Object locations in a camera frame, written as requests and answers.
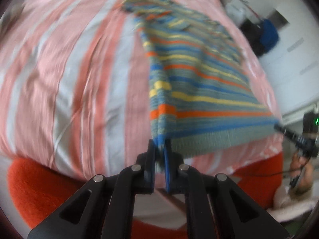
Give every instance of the white wall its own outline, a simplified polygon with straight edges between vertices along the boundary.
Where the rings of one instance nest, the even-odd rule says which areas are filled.
[[[289,22],[260,62],[282,114],[319,100],[319,25],[303,0],[247,0],[261,16],[277,9]]]

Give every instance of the white stripe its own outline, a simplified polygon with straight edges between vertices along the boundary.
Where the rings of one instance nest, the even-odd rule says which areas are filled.
[[[6,135],[8,144],[10,147],[10,150],[13,153],[16,153],[16,147],[15,147],[15,120],[16,120],[16,114],[18,111],[18,103],[20,99],[20,93],[21,89],[28,79],[31,72],[34,70],[34,68],[37,65],[37,62],[39,60],[39,57],[42,53],[42,48],[44,44],[47,42],[53,31],[66,19],[67,16],[70,15],[72,10],[78,6],[78,4],[82,0],[75,0],[71,5],[67,7],[67,9],[61,14],[58,20],[52,23],[50,28],[42,35],[42,37],[39,40],[39,43],[37,46],[33,49],[27,64],[22,68],[21,73],[18,75],[13,89],[11,93],[10,98],[10,104],[9,104],[9,111],[7,116],[7,128],[6,128]]]
[[[2,84],[4,82],[4,77],[6,76],[7,70],[10,68],[11,64],[15,60],[16,56],[20,52],[21,48],[25,44],[25,42],[29,39],[29,37],[34,33],[34,31],[38,28],[38,26],[53,12],[55,11],[62,3],[64,3],[66,0],[61,0],[58,2],[54,7],[51,8],[51,10],[48,10],[46,13],[43,14],[43,16],[40,18],[40,20],[26,33],[23,41],[18,44],[14,50],[12,51],[12,54],[7,61],[7,63],[2,65],[2,69],[0,71],[0,90],[2,89]]]
[[[134,19],[128,16],[115,53],[106,104],[106,143],[108,175],[125,167],[125,106],[130,59],[134,47]]]
[[[60,81],[55,103],[53,128],[55,164],[59,171],[69,176],[74,176],[69,153],[69,141],[71,138],[70,124],[74,118],[74,116],[72,116],[73,93],[80,71],[80,65],[96,31],[116,1],[117,0],[107,0],[101,10],[87,25],[66,62],[64,74]]]

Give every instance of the orange fabric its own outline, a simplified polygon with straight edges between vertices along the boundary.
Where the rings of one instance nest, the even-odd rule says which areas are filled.
[[[264,209],[273,206],[273,197],[281,185],[282,175],[271,177],[251,177],[247,174],[268,175],[283,170],[283,153],[269,159],[240,168],[234,176],[242,177],[238,186]]]
[[[235,175],[280,172],[282,164],[283,156],[279,154],[242,168]],[[267,178],[243,177],[239,186],[266,208],[271,207],[273,195],[280,183],[280,175]],[[82,182],[60,175],[30,159],[14,160],[8,171],[8,186],[12,201],[30,228],[37,226],[82,185]],[[187,233],[134,220],[131,238],[186,239]]]

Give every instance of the blue object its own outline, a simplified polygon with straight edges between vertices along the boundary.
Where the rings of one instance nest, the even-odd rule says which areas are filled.
[[[263,34],[260,37],[260,43],[264,46],[265,52],[270,51],[279,40],[278,32],[270,20],[263,21]]]

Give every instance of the bed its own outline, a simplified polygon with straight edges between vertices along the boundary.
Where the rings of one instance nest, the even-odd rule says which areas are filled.
[[[117,174],[146,151],[151,138],[149,62],[131,16],[120,8],[122,1],[25,2],[22,14],[0,40],[0,152],[5,157],[28,157],[88,180],[95,174]],[[242,49],[242,69],[253,94],[280,119],[258,59],[221,2],[173,1],[228,30]],[[202,173],[232,174],[277,155],[282,139],[274,134],[185,162]],[[158,187],[164,184],[162,178],[156,180]]]

